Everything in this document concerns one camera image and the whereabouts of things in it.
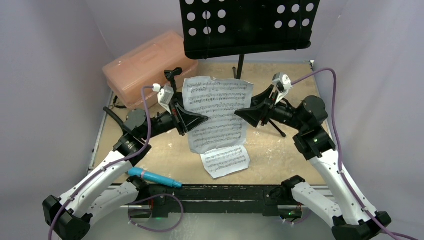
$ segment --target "black hose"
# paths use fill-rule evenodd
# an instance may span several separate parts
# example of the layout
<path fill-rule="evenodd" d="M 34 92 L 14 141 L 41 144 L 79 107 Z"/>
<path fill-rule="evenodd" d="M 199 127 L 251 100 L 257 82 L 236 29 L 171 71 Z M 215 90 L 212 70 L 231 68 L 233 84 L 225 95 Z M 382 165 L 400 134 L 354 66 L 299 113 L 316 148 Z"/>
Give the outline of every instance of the black hose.
<path fill-rule="evenodd" d="M 106 112 L 107 115 L 109 115 L 115 122 L 119 125 L 120 129 L 122 130 L 122 133 L 125 134 L 127 131 L 124 129 L 124 122 L 120 117 L 114 113 L 112 110 L 110 110 L 107 106 L 103 107 L 103 111 Z"/>

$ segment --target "blue marker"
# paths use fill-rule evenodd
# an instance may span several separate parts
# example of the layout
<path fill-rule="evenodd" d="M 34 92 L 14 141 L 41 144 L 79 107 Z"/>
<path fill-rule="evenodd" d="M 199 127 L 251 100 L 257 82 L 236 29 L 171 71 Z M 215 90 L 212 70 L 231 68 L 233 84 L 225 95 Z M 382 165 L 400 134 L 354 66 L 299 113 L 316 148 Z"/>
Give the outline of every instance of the blue marker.
<path fill-rule="evenodd" d="M 128 175 L 130 176 L 139 176 L 146 181 L 150 181 L 156 184 L 162 184 L 168 187 L 181 188 L 183 184 L 181 182 L 175 181 L 169 177 L 161 176 L 154 174 L 152 172 L 148 172 L 139 167 L 133 167 L 128 171 Z"/>

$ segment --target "sheet of paper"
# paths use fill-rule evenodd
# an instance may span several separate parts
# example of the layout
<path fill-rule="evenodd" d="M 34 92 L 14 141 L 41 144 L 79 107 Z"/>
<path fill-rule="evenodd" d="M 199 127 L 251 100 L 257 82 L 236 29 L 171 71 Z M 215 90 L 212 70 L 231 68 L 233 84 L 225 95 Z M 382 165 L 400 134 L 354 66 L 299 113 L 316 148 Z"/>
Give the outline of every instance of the sheet of paper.
<path fill-rule="evenodd" d="M 214 179 L 247 169 L 251 162 L 244 146 L 214 149 L 200 156 L 204 169 Z"/>
<path fill-rule="evenodd" d="M 184 81 L 184 108 L 202 114 L 209 120 L 188 133 L 193 153 L 204 154 L 219 148 L 243 145 L 248 123 L 234 112 L 249 108 L 253 84 L 238 79 L 215 79 L 197 76 Z"/>

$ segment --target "circular hole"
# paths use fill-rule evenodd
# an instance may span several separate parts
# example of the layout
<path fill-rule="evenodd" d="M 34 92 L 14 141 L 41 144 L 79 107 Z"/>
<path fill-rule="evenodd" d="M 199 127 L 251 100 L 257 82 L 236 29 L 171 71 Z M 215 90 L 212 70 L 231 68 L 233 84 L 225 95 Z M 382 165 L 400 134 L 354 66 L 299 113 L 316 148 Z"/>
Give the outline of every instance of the circular hole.
<path fill-rule="evenodd" d="M 274 24 L 274 27 L 276 28 L 276 29 L 279 29 L 279 28 L 281 28 L 283 26 L 283 22 L 282 21 L 276 21 L 275 22 L 275 24 Z"/>
<path fill-rule="evenodd" d="M 309 19 L 305 19 L 305 20 L 302 21 L 302 26 L 306 27 L 306 26 L 309 25 L 309 23 L 310 23 Z"/>
<path fill-rule="evenodd" d="M 189 14 L 187 14 L 187 20 L 189 20 L 190 22 L 193 22 L 196 19 L 196 14 L 190 12 Z"/>
<path fill-rule="evenodd" d="M 218 27 L 218 32 L 219 32 L 220 34 L 225 33 L 225 30 L 226 30 L 226 27 L 225 27 L 224 25 L 221 25 L 221 26 L 219 26 L 219 27 Z"/>
<path fill-rule="evenodd" d="M 210 11 L 204 11 L 202 14 L 203 19 L 209 20 L 211 18 L 211 12 Z"/>
<path fill-rule="evenodd" d="M 212 29 L 210 27 L 203 28 L 203 33 L 206 35 L 209 35 L 211 33 Z"/>
<path fill-rule="evenodd" d="M 295 4 L 295 5 L 293 5 L 293 6 L 291 7 L 291 11 L 292 11 L 293 13 L 297 13 L 297 12 L 299 12 L 299 9 L 301 9 L 301 7 L 299 6 L 299 4 Z"/>
<path fill-rule="evenodd" d="M 290 28 L 293 28 L 294 26 L 296 26 L 296 21 L 295 21 L 295 20 L 291 20 L 291 21 L 289 21 L 289 22 L 288 22 L 288 26 L 289 26 Z"/>
<path fill-rule="evenodd" d="M 220 18 L 220 19 L 223 19 L 223 18 L 225 18 L 225 16 L 227 15 L 227 12 L 225 11 L 225 10 L 219 10 L 218 11 L 218 17 Z"/>
<path fill-rule="evenodd" d="M 195 35 L 196 35 L 196 33 L 197 33 L 197 31 L 196 31 L 196 29 L 194 29 L 194 28 L 190 28 L 190 30 L 188 30 L 188 34 L 189 34 L 190 36 L 195 36 Z"/>
<path fill-rule="evenodd" d="M 309 4 L 306 6 L 306 11 L 307 11 L 307 12 L 310 12 L 310 11 L 312 11 L 312 10 L 314 10 L 314 4 L 313 4 L 313 3 L 309 3 Z"/>
<path fill-rule="evenodd" d="M 277 13 L 279 13 L 279 14 L 282 14 L 282 13 L 284 13 L 284 11 L 286 10 L 286 7 L 285 6 L 283 6 L 283 5 L 280 5 L 278 8 L 277 8 Z"/>

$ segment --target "blue cylindrical object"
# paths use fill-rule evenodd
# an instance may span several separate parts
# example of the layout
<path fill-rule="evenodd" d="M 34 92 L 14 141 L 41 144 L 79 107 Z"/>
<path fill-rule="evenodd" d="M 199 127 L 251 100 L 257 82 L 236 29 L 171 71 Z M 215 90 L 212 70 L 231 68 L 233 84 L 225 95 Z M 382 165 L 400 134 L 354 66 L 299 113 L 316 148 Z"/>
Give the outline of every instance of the blue cylindrical object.
<path fill-rule="evenodd" d="M 146 171 L 139 167 L 131 168 L 128 171 L 128 175 L 139 176 L 146 181 L 162 184 L 168 187 L 181 188 L 183 186 L 183 184 L 179 181 L 175 181 L 174 179 L 171 179 L 169 177 L 161 176 L 161 175 Z"/>

